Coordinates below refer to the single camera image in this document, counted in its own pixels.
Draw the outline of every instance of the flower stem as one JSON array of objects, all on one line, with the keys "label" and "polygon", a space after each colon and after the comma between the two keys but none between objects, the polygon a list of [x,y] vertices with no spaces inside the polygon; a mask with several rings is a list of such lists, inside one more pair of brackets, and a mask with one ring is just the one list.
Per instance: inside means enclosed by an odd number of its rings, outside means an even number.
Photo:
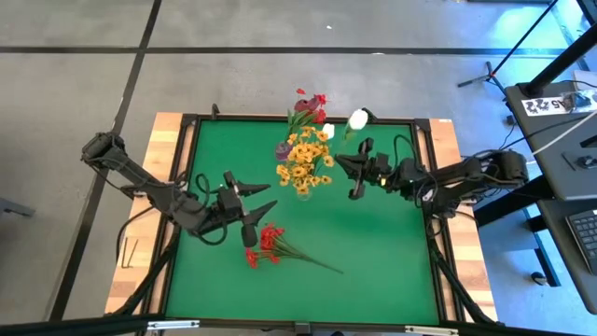
[{"label": "flower stem", "polygon": [[343,271],[341,271],[341,270],[339,270],[339,269],[337,269],[337,268],[335,268],[335,267],[329,266],[329,265],[327,265],[327,264],[324,264],[323,262],[321,262],[321,261],[318,261],[318,260],[315,260],[315,259],[313,259],[313,258],[311,258],[311,257],[307,257],[307,256],[305,256],[305,257],[303,257],[303,259],[304,259],[305,261],[310,261],[310,262],[312,262],[312,263],[314,263],[314,264],[316,264],[316,265],[319,265],[319,266],[321,266],[321,267],[325,267],[325,268],[329,269],[330,271],[334,271],[334,272],[336,272],[336,273],[344,274],[344,272],[343,272]]}]

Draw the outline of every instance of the metal pole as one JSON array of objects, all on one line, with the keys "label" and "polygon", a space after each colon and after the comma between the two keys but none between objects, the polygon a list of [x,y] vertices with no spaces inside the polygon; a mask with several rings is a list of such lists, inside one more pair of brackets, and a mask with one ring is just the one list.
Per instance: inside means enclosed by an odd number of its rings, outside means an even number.
[{"label": "metal pole", "polygon": [[539,19],[537,19],[537,21],[535,21],[535,23],[533,23],[533,25],[531,26],[531,28],[529,28],[529,30],[522,36],[522,38],[514,46],[514,48],[512,48],[512,50],[506,55],[506,57],[504,57],[504,59],[502,60],[502,62],[500,62],[495,67],[495,70],[493,70],[491,72],[491,77],[495,76],[495,74],[497,73],[497,70],[499,70],[502,67],[502,65],[504,65],[504,63],[507,61],[507,59],[509,59],[510,56],[512,56],[512,54],[514,53],[514,51],[516,51],[516,49],[521,46],[522,42],[524,42],[524,40],[526,39],[526,37],[533,31],[533,29],[537,26],[537,24],[539,24],[539,22],[541,22],[543,20],[543,18],[545,18],[545,16],[548,15],[549,11],[556,5],[557,2],[558,2],[558,0],[553,0],[551,2],[551,4],[549,4],[549,6],[545,9],[545,11],[543,12],[543,14],[541,14],[541,16],[539,17]]},{"label": "metal pole", "polygon": [[524,86],[524,93],[527,96],[540,94],[543,88],[572,65],[572,63],[576,62],[576,60],[593,48],[595,43],[597,43],[597,24],[593,24],[585,34],[575,41],[575,43],[564,50],[558,58],[546,66],[546,68],[533,78],[529,84]]}]

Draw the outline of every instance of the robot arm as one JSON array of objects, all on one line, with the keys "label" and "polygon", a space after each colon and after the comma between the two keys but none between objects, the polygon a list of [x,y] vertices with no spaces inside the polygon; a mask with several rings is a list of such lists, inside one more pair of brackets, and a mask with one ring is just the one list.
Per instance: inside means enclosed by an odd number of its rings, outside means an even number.
[{"label": "robot arm", "polygon": [[336,161],[354,180],[349,198],[364,196],[367,181],[390,192],[400,192],[409,201],[422,200],[433,215],[452,218],[462,200],[475,200],[490,189],[515,189],[529,180],[526,160],[514,151],[491,150],[480,158],[428,172],[415,159],[406,158],[397,167],[388,164],[388,155],[378,153],[370,158],[373,139],[363,141],[357,155],[336,155]]},{"label": "robot arm", "polygon": [[212,204],[200,203],[196,195],[182,190],[176,184],[160,182],[132,161],[124,149],[124,141],[114,133],[97,133],[83,147],[81,160],[95,169],[108,168],[119,172],[132,183],[123,192],[146,193],[151,204],[172,223],[180,225],[202,241],[204,234],[240,220],[243,224],[243,244],[253,247],[257,243],[257,223],[277,203],[273,201],[247,211],[241,197],[258,193],[270,185],[245,185],[237,181],[231,172],[224,173],[226,185],[215,191],[217,200]]}]

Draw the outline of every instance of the caster wheel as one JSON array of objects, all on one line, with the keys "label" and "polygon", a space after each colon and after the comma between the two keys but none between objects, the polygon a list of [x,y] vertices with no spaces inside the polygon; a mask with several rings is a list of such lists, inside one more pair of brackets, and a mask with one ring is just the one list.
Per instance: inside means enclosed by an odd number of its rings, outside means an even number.
[{"label": "caster wheel", "polygon": [[548,283],[547,277],[545,277],[545,275],[543,275],[541,272],[535,272],[531,274],[531,279],[539,286],[544,286]]}]

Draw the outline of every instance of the keyboard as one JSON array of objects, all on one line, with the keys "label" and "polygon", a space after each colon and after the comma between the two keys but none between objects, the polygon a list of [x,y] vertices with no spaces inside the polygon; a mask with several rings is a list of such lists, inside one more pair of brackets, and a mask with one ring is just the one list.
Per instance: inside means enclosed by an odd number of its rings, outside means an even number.
[{"label": "keyboard", "polygon": [[566,221],[589,271],[597,275],[597,210],[569,216]]}]

